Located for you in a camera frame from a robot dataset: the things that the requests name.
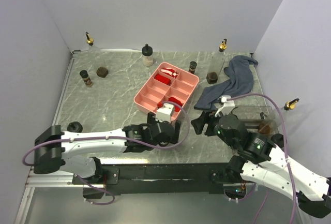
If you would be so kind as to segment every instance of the gold bottle spout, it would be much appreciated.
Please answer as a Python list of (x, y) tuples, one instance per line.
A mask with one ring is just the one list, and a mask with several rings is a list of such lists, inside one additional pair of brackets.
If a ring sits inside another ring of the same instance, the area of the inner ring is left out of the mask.
[(284, 106), (284, 109), (285, 110), (292, 110), (295, 108), (295, 104), (299, 101), (299, 98), (295, 98), (294, 100), (292, 101), (288, 101), (285, 106)]
[(224, 41), (222, 41), (222, 43), (219, 45), (219, 51), (224, 52), (226, 48), (227, 48), (227, 39), (224, 39)]
[(89, 35), (88, 32), (86, 32), (85, 34), (86, 34), (86, 42), (87, 42), (90, 46), (93, 46), (94, 39)]

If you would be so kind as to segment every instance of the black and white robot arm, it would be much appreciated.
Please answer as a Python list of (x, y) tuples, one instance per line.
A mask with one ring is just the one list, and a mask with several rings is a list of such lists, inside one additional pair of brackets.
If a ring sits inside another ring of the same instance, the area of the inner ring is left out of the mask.
[[(147, 122), (129, 125), (106, 132), (61, 132), (60, 126), (52, 126), (40, 135), (35, 145), (52, 140), (64, 140), (35, 150), (34, 173), (49, 174), (58, 170), (71, 172), (95, 183), (103, 175), (102, 164), (96, 157), (86, 155), (97, 152), (140, 153), (155, 146), (167, 146), (178, 142), (180, 121), (171, 124), (174, 105), (165, 103), (157, 113), (149, 113)], [(144, 142), (139, 144), (130, 141)]]
[(237, 150), (239, 156), (231, 158), (227, 168), (228, 177), (234, 182), (246, 180), (264, 185), (293, 199), (287, 167), (289, 163), (299, 207), (317, 218), (328, 215), (331, 212), (331, 178), (313, 173), (290, 157), (286, 159), (278, 146), (283, 147), (282, 135), (277, 134), (269, 139), (266, 135), (249, 132), (248, 128), (254, 128), (251, 126), (252, 121), (245, 122), (233, 115), (234, 102), (227, 101), (227, 98), (223, 97), (222, 107), (218, 111), (203, 111), (191, 123), (198, 135), (202, 133), (204, 125), (208, 124), (205, 135), (218, 136), (229, 147)]

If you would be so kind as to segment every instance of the dish towel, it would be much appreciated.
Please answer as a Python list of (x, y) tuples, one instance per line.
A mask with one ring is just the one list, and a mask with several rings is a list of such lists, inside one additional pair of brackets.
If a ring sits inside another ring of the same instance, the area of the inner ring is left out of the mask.
[(229, 66), (224, 68), (224, 73), (230, 78), (225, 82), (206, 87), (194, 109), (217, 110), (214, 103), (222, 95), (231, 97), (240, 96), (249, 93), (253, 89), (253, 74), (249, 65), (258, 65), (258, 62), (252, 58), (243, 55), (233, 57)]

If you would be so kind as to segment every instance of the pink tray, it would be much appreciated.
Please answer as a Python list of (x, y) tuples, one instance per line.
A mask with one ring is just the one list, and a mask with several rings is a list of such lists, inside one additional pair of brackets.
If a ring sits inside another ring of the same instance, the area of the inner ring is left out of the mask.
[[(164, 68), (174, 69), (179, 74), (178, 77), (175, 79), (161, 72), (161, 69)], [(155, 80), (154, 77), (156, 74), (169, 78), (171, 80), (170, 86)], [(138, 109), (145, 114), (149, 112), (156, 113), (156, 110), (158, 109), (157, 103), (160, 101), (168, 101), (169, 97), (175, 97), (183, 103), (184, 107), (198, 82), (199, 78), (197, 76), (169, 63), (163, 62), (157, 67), (151, 77), (136, 94), (134, 102), (137, 104)], [(174, 112), (171, 117), (171, 122), (177, 120), (180, 112), (181, 110), (179, 112)]]

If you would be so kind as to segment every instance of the seasoning bottle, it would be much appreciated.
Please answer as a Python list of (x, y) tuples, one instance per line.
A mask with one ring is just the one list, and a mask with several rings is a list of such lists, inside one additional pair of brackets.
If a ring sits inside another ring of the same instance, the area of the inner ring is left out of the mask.
[(79, 75), (81, 75), (81, 77), (82, 77), (82, 79), (83, 79), (83, 81), (84, 81), (84, 83), (87, 87), (91, 87), (93, 85), (93, 82), (89, 78), (88, 73), (87, 73), (86, 70), (81, 70), (79, 72)]
[(142, 49), (144, 66), (151, 66), (153, 61), (153, 48), (146, 44)]
[[(288, 101), (285, 103), (285, 106), (280, 109), (283, 120), (286, 121), (289, 116), (289, 111), (295, 108), (295, 104), (299, 101), (299, 98), (294, 99), (293, 101)], [(281, 119), (276, 109), (273, 110), (268, 117), (261, 122), (259, 125), (258, 131), (263, 135), (269, 135), (275, 131), (281, 125)]]
[(191, 61), (190, 62), (190, 67), (188, 68), (188, 72), (194, 74), (197, 65), (198, 64), (195, 61)]
[(224, 51), (227, 48), (227, 39), (224, 39), (222, 43), (218, 47), (218, 51), (216, 52), (213, 57), (212, 61), (210, 62), (209, 70), (207, 73), (207, 82), (209, 84), (216, 83), (218, 80), (218, 76), (221, 73), (223, 64), (224, 64)]
[(108, 75), (108, 69), (104, 59), (101, 57), (101, 50), (96, 45), (94, 45), (94, 39), (89, 35), (89, 33), (86, 32), (85, 34), (86, 42), (89, 45), (88, 57), (94, 60), (94, 67), (96, 69), (97, 75), (101, 78), (105, 78)]

